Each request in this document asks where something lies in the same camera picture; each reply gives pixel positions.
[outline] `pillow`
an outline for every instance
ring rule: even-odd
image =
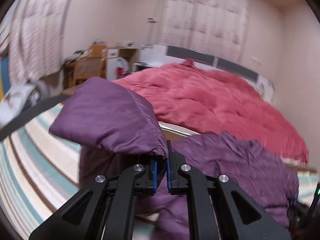
[[[3,128],[22,112],[35,87],[34,84],[25,84],[10,88],[0,102],[0,128]]]
[[[69,98],[49,131],[109,153],[167,157],[167,144],[153,107],[137,93],[99,77]]]

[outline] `purple jacket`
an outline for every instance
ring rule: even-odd
[[[83,145],[80,185],[99,174],[118,175],[136,164],[140,153],[163,159],[167,156],[165,137],[152,105],[100,78],[89,79],[68,99],[50,132]],[[298,196],[297,173],[260,143],[224,132],[194,135],[173,143],[172,149],[205,175],[228,175],[284,228],[288,227],[287,209]],[[160,213],[153,239],[189,239],[186,198],[169,195],[166,179],[153,197],[138,199],[136,212]]]

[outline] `silver screw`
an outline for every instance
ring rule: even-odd
[[[227,175],[220,175],[219,180],[221,182],[227,182],[229,180],[229,177]]]
[[[183,171],[190,171],[190,170],[191,170],[191,166],[188,165],[188,164],[183,164],[183,165],[181,166],[181,169],[182,169]]]
[[[135,171],[142,171],[144,169],[142,164],[134,165],[133,168],[134,168]]]
[[[96,177],[96,182],[98,182],[98,183],[102,183],[102,182],[104,182],[105,180],[106,180],[106,177],[103,176],[103,175],[98,175],[98,176]]]

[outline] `striped bed sheet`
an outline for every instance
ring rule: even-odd
[[[80,145],[49,134],[63,104],[36,116],[0,142],[0,206],[23,239],[78,191]],[[159,123],[180,136],[191,130]],[[317,176],[300,174],[300,193],[311,203]],[[150,239],[157,214],[137,216],[133,240]]]

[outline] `red quilt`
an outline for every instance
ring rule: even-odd
[[[186,61],[115,82],[146,98],[159,121],[199,133],[226,130],[239,139],[257,139],[281,157],[308,162],[308,149],[294,127],[234,74],[204,71]]]

